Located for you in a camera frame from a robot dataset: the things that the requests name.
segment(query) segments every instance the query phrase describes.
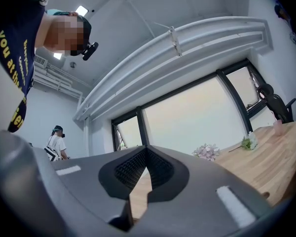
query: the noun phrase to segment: black cap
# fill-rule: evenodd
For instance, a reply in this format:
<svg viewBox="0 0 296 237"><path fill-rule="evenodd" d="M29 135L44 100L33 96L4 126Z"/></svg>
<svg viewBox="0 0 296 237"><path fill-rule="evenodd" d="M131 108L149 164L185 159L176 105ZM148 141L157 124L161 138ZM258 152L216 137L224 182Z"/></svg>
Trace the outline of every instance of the black cap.
<svg viewBox="0 0 296 237"><path fill-rule="evenodd" d="M55 126L54 131L61 130L63 131L63 128L60 125Z"/></svg>

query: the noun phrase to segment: black chair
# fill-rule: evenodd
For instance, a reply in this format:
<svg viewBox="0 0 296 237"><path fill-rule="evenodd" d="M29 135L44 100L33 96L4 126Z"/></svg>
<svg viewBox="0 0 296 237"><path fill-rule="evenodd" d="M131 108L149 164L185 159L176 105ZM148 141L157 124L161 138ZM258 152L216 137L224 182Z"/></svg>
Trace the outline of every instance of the black chair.
<svg viewBox="0 0 296 237"><path fill-rule="evenodd" d="M260 99L272 111L276 119L281 119L282 123L293 122L292 104L296 98L292 99L287 105L284 104L279 95L274 94L273 87L267 83L257 88Z"/></svg>

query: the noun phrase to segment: white strip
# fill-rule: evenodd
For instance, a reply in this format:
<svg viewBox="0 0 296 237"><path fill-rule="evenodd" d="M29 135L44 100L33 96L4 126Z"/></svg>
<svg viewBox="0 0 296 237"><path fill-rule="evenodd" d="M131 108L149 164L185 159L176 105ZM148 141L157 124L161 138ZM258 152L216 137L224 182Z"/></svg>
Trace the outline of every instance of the white strip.
<svg viewBox="0 0 296 237"><path fill-rule="evenodd" d="M56 171L56 173L59 176L63 176L63 175L67 175L67 174L70 174L70 173L77 172L79 170L81 170L81 168L78 165L76 165L76 166L72 166L70 168L59 169L59 170Z"/></svg>
<svg viewBox="0 0 296 237"><path fill-rule="evenodd" d="M239 228L244 228L256 220L256 217L234 195L228 186L222 186L216 192Z"/></svg>

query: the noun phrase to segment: desk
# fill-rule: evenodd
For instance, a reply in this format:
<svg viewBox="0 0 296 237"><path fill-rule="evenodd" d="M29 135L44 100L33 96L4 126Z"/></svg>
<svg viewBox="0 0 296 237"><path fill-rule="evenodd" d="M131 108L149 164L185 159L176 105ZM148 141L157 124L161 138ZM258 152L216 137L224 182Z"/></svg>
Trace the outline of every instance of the desk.
<svg viewBox="0 0 296 237"><path fill-rule="evenodd" d="M216 163L226 168L261 194L269 192L271 206L281 201L296 172L296 122L284 124L284 134L274 134L272 126L254 131L258 145L252 151L224 149ZM147 194L151 191L149 173L142 177L130 194L133 217L140 218L147 208Z"/></svg>

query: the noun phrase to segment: flower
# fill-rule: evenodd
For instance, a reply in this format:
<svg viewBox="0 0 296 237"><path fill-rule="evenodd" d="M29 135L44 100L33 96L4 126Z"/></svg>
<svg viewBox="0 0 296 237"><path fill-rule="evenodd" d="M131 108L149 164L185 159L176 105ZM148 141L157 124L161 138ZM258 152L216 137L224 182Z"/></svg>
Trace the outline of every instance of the flower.
<svg viewBox="0 0 296 237"><path fill-rule="evenodd" d="M216 144L206 145L205 143L203 146L197 148L192 154L202 159L215 161L216 157L220 154L220 150L216 147Z"/></svg>
<svg viewBox="0 0 296 237"><path fill-rule="evenodd" d="M249 132L247 137L243 137L241 146L246 150L253 150L258 144L257 138L254 133Z"/></svg>

